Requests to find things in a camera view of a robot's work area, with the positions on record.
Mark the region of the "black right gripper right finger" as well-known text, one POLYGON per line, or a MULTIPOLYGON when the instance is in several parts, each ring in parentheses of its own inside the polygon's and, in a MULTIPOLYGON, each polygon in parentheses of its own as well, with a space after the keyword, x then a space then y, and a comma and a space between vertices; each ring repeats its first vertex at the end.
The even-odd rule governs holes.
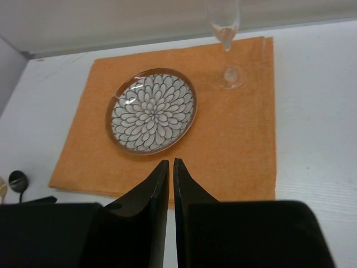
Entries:
POLYGON ((334 267, 313 211, 296 200, 220 202, 173 165, 179 267, 334 267))

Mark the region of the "clear wine glass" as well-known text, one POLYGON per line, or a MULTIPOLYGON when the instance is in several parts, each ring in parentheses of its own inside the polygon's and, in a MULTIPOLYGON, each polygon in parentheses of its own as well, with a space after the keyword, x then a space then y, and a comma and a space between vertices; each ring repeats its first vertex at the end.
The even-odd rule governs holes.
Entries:
POLYGON ((240 2, 205 1, 205 11, 212 33, 225 51, 225 65, 219 76, 220 85, 224 89, 238 88, 245 81, 244 71, 234 62, 233 56, 233 41, 241 22, 240 2))

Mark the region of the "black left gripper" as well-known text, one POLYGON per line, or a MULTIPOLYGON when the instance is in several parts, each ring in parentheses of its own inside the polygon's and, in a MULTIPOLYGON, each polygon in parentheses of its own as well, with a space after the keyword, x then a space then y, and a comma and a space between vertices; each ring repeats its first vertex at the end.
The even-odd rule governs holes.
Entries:
POLYGON ((56 202, 57 202, 57 198, 55 198, 54 196, 49 196, 49 197, 44 197, 44 198, 24 202, 24 204, 55 204, 56 202))

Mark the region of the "black spoon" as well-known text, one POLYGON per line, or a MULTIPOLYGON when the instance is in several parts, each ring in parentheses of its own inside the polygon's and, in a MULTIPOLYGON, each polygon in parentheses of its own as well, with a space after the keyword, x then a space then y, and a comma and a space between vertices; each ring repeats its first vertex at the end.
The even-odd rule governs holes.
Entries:
POLYGON ((23 194, 29 186, 29 180, 28 180, 26 174, 20 170, 15 170, 10 173, 8 182, 9 182, 10 188, 14 192, 20 194, 19 203, 22 203, 23 194))

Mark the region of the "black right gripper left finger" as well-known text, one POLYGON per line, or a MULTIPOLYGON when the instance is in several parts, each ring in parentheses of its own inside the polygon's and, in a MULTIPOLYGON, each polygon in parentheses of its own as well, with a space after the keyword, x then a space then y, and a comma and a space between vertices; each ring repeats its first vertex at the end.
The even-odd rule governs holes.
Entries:
POLYGON ((1 206, 2 267, 162 267, 169 162, 109 203, 1 206))

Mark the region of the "orange cloth placemat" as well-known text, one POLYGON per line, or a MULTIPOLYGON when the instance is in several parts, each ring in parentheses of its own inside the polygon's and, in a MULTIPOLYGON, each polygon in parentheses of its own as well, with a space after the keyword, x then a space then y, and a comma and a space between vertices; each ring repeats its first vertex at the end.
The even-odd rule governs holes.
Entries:
POLYGON ((119 197, 181 159, 218 200, 273 200, 273 39, 233 49, 247 75, 237 89, 219 85, 219 44, 95 60, 49 186, 119 197))

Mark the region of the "gold fork green handle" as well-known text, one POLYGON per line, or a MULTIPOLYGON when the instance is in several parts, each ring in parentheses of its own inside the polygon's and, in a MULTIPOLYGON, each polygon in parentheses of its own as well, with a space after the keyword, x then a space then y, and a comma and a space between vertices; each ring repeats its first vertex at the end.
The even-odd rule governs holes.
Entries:
POLYGON ((0 198, 1 198, 1 204, 4 203, 4 198, 7 194, 7 183, 5 180, 0 177, 0 198))

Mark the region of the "floral patterned plate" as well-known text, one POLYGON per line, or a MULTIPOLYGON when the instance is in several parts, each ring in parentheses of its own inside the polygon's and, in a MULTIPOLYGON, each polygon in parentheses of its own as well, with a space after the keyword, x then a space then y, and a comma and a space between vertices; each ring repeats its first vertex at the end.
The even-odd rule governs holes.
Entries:
POLYGON ((168 69, 145 70, 124 82, 105 115, 109 139, 132 155, 152 155, 177 143, 197 112, 192 82, 168 69))

